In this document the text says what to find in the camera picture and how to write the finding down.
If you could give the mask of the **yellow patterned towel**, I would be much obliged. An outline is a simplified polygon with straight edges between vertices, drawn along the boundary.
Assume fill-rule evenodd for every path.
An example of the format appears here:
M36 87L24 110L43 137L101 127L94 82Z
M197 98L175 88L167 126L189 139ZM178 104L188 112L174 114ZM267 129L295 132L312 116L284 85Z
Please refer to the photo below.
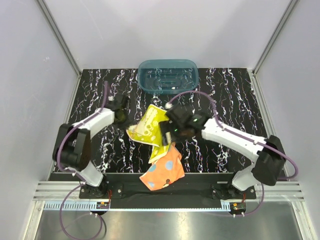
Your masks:
M128 137L132 141L152 146L149 164L154 164L164 157L170 148L169 145L163 145L160 128L160 122L169 120L166 112L166 110L150 104L138 124L132 125L126 130Z

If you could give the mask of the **orange dotted towel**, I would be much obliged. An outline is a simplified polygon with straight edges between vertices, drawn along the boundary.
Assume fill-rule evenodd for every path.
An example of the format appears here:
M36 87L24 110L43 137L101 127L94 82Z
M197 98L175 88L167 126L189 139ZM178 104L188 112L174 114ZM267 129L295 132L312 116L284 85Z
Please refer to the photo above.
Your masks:
M153 163L139 179L150 191L166 188L185 176L181 160L181 153L172 143L167 154Z

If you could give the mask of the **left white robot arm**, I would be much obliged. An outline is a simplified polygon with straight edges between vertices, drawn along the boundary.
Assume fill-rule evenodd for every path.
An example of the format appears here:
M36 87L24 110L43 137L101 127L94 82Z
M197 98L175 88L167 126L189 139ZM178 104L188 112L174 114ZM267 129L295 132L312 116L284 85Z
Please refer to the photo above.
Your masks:
M108 193L106 177L92 163L91 140L110 125L124 128L129 123L130 97L117 94L104 97L99 107L87 118L59 127L53 148L52 159L63 172L70 172L80 178L97 198Z

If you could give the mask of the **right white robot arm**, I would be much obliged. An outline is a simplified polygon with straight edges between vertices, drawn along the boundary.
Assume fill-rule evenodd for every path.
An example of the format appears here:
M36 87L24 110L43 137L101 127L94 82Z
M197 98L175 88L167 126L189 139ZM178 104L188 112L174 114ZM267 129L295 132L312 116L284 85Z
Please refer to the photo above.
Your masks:
M227 183L213 186L217 198L239 198L257 184L275 186L286 162L278 137L250 135L220 122L216 117L204 112L192 114L179 105L167 103L165 108L168 119L160 122L164 145L198 136L226 146L251 161L250 166L233 173L233 178Z

